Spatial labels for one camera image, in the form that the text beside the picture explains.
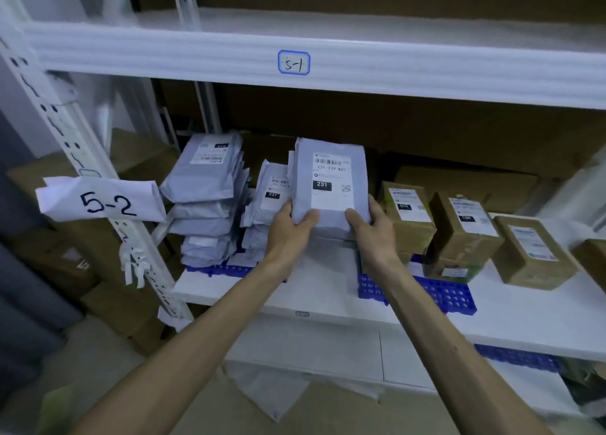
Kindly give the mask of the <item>person's left hand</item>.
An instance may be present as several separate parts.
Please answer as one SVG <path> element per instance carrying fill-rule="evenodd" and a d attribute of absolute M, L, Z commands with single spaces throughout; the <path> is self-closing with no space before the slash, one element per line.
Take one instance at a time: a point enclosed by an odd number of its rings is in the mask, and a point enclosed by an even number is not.
<path fill-rule="evenodd" d="M 310 234 L 295 234 L 291 217 L 292 202 L 286 201 L 273 218 L 264 260 L 292 269 L 303 254 Z"/>

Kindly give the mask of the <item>person's left forearm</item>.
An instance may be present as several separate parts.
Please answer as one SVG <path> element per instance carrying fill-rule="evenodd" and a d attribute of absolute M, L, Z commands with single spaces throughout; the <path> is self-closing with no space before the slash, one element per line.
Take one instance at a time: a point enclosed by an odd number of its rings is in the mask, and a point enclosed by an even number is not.
<path fill-rule="evenodd" d="M 271 252 L 214 306 L 119 381 L 69 435 L 169 435 L 297 259 Z"/>

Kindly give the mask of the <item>person's right hand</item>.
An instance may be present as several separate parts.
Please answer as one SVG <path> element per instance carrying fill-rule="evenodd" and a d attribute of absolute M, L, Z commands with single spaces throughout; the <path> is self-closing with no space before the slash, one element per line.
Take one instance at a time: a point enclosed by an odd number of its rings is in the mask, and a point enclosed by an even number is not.
<path fill-rule="evenodd" d="M 356 242 L 368 275 L 381 288 L 388 288 L 401 280 L 405 266 L 396 251 L 393 224 L 380 204 L 368 195 L 368 209 L 373 230 L 366 236 L 356 236 Z"/>

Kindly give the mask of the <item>white paper strips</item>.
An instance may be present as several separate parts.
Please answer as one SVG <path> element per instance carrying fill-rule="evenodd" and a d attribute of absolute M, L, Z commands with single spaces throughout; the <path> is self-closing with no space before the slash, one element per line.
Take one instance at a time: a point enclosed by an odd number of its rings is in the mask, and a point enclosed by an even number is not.
<path fill-rule="evenodd" d="M 151 270 L 145 252 L 123 242 L 119 248 L 121 270 L 124 273 L 125 285 L 136 282 L 136 289 L 142 289 L 146 284 L 146 274 Z"/>

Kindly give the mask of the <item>white metal shelf rack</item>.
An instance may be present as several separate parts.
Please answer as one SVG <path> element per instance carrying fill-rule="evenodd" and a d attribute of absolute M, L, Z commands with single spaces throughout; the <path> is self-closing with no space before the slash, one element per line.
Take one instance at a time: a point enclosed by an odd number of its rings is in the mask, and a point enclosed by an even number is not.
<path fill-rule="evenodd" d="M 168 30 L 147 26 L 79 22 L 33 21 L 22 0 L 0 0 L 0 55 L 32 105 L 59 143 L 83 142 L 82 148 L 62 147 L 77 173 L 117 177 L 94 130 L 78 105 L 77 94 L 62 72 L 92 73 L 128 78 L 186 79 L 323 91 L 343 91 L 463 101 L 498 102 L 606 110 L 606 56 L 577 51 L 495 49 L 449 44 L 392 42 L 312 37 L 297 30 L 286 36 L 278 27 L 268 34 L 183 29 L 177 20 Z M 278 53 L 291 49 L 310 54 L 311 72 L 285 74 L 278 69 Z M 479 344 L 588 361 L 606 362 L 606 295 L 588 275 L 578 273 L 564 286 L 535 292 L 538 307 L 511 295 L 497 284 L 493 266 L 482 271 L 481 307 L 455 325 Z M 360 327 L 312 310 L 308 320 L 295 311 L 268 304 L 230 350 L 228 363 L 275 368 L 301 375 L 334 376 L 380 384 L 375 378 L 352 374 L 378 359 L 381 350 L 383 384 L 411 391 L 435 392 L 419 357 L 404 332 L 396 332 L 393 314 L 386 319 L 361 319 Z M 335 357 L 337 352 L 359 351 L 350 357 L 351 370 L 332 373 L 310 368 L 312 359 Z M 368 362 L 378 371 L 378 361 Z M 412 372 L 419 372 L 417 378 Z"/>

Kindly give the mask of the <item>grey mailer parcel white label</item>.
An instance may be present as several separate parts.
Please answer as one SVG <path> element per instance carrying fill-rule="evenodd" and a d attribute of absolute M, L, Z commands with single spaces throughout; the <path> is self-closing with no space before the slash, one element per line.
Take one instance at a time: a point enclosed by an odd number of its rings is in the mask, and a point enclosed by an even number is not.
<path fill-rule="evenodd" d="M 345 216 L 347 209 L 370 222 L 363 146 L 298 138 L 294 150 L 289 152 L 287 178 L 293 222 L 302 222 L 311 209 L 320 213 L 313 236 L 354 241 L 354 230 Z"/>

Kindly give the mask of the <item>flat brown cardboard parcel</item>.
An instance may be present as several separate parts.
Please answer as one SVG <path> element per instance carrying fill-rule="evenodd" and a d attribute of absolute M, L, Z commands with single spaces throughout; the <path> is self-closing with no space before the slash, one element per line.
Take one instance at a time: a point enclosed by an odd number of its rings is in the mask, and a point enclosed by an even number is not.
<path fill-rule="evenodd" d="M 451 283 L 469 284 L 482 270 L 484 265 L 449 259 L 426 259 L 422 264 L 423 275 L 428 279 Z"/>

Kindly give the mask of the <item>white handwritten paper sign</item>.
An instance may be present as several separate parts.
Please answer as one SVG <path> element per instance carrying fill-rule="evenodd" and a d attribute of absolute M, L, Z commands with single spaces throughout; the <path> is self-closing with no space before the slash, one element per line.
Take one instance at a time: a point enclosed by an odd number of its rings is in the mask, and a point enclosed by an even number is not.
<path fill-rule="evenodd" d="M 55 222 L 126 219 L 163 223 L 166 211 L 154 181 L 79 176 L 43 178 L 35 189 L 40 212 Z"/>

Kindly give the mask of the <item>small brown cardboard parcel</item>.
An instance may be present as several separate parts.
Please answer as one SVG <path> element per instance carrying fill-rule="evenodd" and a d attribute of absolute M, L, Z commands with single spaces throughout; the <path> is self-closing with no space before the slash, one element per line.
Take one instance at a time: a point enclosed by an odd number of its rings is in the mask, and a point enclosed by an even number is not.
<path fill-rule="evenodd" d="M 426 254 L 436 225 L 425 188 L 383 180 L 378 202 L 393 225 L 397 252 Z"/>
<path fill-rule="evenodd" d="M 586 239 L 571 254 L 606 294 L 606 239 Z"/>
<path fill-rule="evenodd" d="M 493 223 L 504 241 L 491 261 L 504 284 L 552 291 L 579 272 L 540 221 L 499 215 Z"/>
<path fill-rule="evenodd" d="M 429 206 L 436 232 L 425 259 L 485 265 L 502 245 L 503 238 L 480 202 L 439 191 Z"/>

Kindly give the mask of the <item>blue plastic grid mat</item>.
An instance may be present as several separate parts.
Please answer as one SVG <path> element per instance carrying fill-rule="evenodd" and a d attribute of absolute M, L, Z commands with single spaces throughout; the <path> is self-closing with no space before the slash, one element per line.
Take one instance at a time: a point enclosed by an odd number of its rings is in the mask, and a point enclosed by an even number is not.
<path fill-rule="evenodd" d="M 194 267 L 191 265 L 183 264 L 184 268 L 188 272 L 197 272 L 212 276 L 228 276 L 237 279 L 243 279 L 248 275 L 257 265 L 234 265 L 230 264 L 228 260 L 218 265 L 211 265 L 206 267 Z"/>
<path fill-rule="evenodd" d="M 559 361 L 551 355 L 481 344 L 474 344 L 474 347 L 482 357 L 492 361 L 551 373 L 560 373 L 561 371 Z"/>
<path fill-rule="evenodd" d="M 367 268 L 360 253 L 357 252 L 356 256 L 358 259 L 358 297 L 389 306 L 383 290 L 367 274 Z M 467 316 L 476 314 L 478 309 L 467 285 L 426 278 L 423 273 L 423 262 L 422 255 L 412 255 L 407 267 L 413 278 L 424 288 L 443 313 L 460 313 Z"/>

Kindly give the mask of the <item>large brown cardboard carton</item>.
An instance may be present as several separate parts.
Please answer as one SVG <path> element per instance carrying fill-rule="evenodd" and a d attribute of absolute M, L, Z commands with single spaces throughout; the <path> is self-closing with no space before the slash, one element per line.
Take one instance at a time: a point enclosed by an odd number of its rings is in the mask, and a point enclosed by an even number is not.
<path fill-rule="evenodd" d="M 158 140 L 117 128 L 113 131 L 110 160 L 119 179 L 154 181 L 159 188 L 178 160 L 178 153 Z M 82 175 L 100 178 L 86 169 Z M 80 175 L 64 153 L 54 153 L 14 168 L 7 176 L 38 206 L 35 189 L 45 185 L 43 178 Z"/>

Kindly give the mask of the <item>low pile of grey mailers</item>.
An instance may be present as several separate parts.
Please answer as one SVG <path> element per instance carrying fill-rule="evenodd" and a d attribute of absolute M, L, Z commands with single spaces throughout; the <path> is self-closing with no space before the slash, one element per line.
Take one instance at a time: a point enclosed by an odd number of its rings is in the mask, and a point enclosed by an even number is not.
<path fill-rule="evenodd" d="M 291 196 L 287 165 L 264 160 L 252 201 L 246 205 L 240 222 L 244 229 L 241 247 L 246 263 L 259 263 L 264 258 L 269 227 Z"/>

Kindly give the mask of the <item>grey plastic bag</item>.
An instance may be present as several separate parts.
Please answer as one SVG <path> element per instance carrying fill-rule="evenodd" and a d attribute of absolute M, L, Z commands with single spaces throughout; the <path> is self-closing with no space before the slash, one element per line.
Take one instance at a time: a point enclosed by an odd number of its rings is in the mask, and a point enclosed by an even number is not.
<path fill-rule="evenodd" d="M 298 373 L 250 363 L 229 361 L 223 364 L 223 371 L 275 423 L 280 422 L 310 385 Z"/>

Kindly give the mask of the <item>tall stack of grey mailers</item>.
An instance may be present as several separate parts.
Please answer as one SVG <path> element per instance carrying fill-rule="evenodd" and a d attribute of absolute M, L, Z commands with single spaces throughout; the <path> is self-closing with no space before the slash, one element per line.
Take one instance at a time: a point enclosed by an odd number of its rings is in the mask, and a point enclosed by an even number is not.
<path fill-rule="evenodd" d="M 249 182 L 242 143 L 236 132 L 193 135 L 160 186 L 172 203 L 167 231 L 184 238 L 181 263 L 189 269 L 220 265 L 236 252 Z"/>

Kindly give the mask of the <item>blue-bordered white sticker label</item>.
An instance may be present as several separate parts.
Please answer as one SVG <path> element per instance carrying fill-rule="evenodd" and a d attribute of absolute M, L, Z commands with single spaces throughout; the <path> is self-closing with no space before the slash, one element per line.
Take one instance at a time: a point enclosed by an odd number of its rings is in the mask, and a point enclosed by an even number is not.
<path fill-rule="evenodd" d="M 312 59 L 306 51 L 280 50 L 277 54 L 277 69 L 281 74 L 307 76 Z"/>

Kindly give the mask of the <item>person's right forearm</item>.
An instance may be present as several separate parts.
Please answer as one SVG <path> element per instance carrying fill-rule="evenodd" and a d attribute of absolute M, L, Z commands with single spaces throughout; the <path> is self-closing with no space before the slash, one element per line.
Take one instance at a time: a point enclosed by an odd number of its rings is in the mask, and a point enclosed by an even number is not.
<path fill-rule="evenodd" d="M 396 259 L 373 269 L 461 435 L 553 435 Z"/>

